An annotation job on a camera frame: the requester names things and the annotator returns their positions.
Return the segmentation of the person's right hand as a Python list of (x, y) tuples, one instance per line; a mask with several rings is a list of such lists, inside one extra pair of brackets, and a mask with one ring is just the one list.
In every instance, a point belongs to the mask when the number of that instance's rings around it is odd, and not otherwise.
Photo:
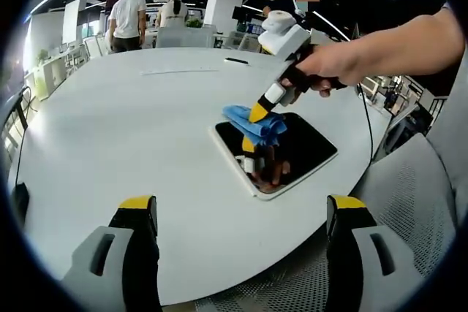
[(312, 80), (311, 89), (321, 97), (329, 97), (333, 90), (332, 77), (349, 86), (357, 85), (368, 74), (366, 62), (356, 45), (357, 42), (340, 42), (318, 46), (296, 68), (307, 76), (320, 76)]

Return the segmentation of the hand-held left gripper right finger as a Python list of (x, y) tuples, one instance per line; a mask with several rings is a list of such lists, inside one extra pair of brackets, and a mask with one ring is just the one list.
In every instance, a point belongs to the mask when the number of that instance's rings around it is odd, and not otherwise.
[(396, 311), (420, 286), (412, 249), (359, 199), (327, 198), (327, 311)]

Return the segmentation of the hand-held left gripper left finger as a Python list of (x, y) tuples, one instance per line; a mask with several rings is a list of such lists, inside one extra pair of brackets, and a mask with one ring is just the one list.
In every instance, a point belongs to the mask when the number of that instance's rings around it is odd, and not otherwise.
[(73, 252), (61, 280), (85, 311), (160, 311), (156, 197), (123, 201)]

